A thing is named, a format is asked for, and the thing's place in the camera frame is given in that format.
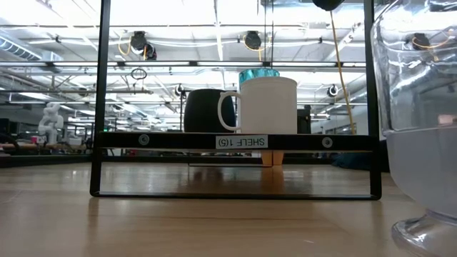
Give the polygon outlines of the teal plastic tumbler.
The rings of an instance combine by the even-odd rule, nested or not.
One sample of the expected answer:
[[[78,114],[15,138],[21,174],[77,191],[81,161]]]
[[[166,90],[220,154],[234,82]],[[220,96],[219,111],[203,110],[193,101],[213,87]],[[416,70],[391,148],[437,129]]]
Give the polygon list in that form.
[[[270,68],[246,69],[239,73],[238,81],[239,81],[239,84],[242,84],[245,81],[259,78],[259,77],[275,77],[275,76],[280,76],[280,73],[275,69],[270,69]]]

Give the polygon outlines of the white ceramic mug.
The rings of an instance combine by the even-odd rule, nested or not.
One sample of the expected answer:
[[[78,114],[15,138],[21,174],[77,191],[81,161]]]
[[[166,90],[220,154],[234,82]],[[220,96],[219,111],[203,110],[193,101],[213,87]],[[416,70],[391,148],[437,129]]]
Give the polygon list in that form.
[[[240,123],[224,122],[221,106],[226,97],[240,99]],[[297,82],[281,76],[258,77],[245,81],[239,93],[220,94],[217,114],[221,125],[229,131],[249,134],[297,133]]]

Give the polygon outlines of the black mug yellow inside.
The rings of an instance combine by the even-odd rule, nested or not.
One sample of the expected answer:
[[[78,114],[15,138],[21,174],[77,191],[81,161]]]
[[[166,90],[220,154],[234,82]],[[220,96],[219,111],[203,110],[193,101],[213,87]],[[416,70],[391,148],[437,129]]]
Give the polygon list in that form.
[[[184,110],[186,133],[233,133],[219,121],[220,89],[196,89],[189,92]]]

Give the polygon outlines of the clear glass goblet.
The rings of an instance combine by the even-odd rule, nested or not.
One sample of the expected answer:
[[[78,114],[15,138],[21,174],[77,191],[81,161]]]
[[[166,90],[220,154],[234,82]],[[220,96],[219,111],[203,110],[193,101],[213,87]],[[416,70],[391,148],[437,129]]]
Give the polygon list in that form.
[[[394,0],[371,47],[392,179],[426,211],[395,223],[393,239],[457,257],[457,0]]]

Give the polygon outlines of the white robot figure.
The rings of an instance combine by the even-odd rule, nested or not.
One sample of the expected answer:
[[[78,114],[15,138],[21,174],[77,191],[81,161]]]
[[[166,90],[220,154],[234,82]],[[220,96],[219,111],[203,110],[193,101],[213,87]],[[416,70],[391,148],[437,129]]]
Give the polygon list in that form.
[[[58,130],[64,127],[64,117],[59,115],[60,108],[60,104],[47,103],[38,125],[39,135],[46,136],[46,142],[49,144],[57,142]]]

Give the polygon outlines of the black frame clear-top shelf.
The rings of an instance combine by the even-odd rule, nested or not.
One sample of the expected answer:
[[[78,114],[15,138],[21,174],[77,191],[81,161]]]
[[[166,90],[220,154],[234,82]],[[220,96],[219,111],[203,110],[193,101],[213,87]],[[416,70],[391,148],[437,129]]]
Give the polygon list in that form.
[[[101,0],[99,43],[96,82],[96,118],[94,148],[91,165],[89,193],[93,197],[114,198],[200,198],[200,199],[249,199],[249,200],[321,200],[321,201],[377,201],[382,197],[381,170],[378,167],[379,121],[376,82],[371,55],[370,29],[373,25],[373,0],[363,0],[366,50],[366,92],[368,104],[368,135],[268,135],[270,150],[310,150],[330,152],[367,151],[371,155],[369,171],[370,193],[368,195],[315,195],[315,194],[272,194],[272,193],[121,193],[101,190],[101,164],[105,160],[103,148],[144,148],[165,150],[218,150],[218,133],[136,133],[105,132],[106,77],[108,68],[108,33],[111,0]]]

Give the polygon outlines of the black metal table frame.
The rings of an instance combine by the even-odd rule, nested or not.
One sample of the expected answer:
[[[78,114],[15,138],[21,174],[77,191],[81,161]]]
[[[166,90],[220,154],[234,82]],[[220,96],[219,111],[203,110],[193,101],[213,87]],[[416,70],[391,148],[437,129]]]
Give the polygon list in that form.
[[[0,168],[20,166],[59,165],[68,163],[90,163],[91,155],[41,155],[0,156]],[[261,165],[261,158],[238,156],[103,156],[102,162],[118,163],[210,163],[210,164],[253,164]],[[284,156],[283,164],[324,165],[332,164],[332,158],[298,158]]]

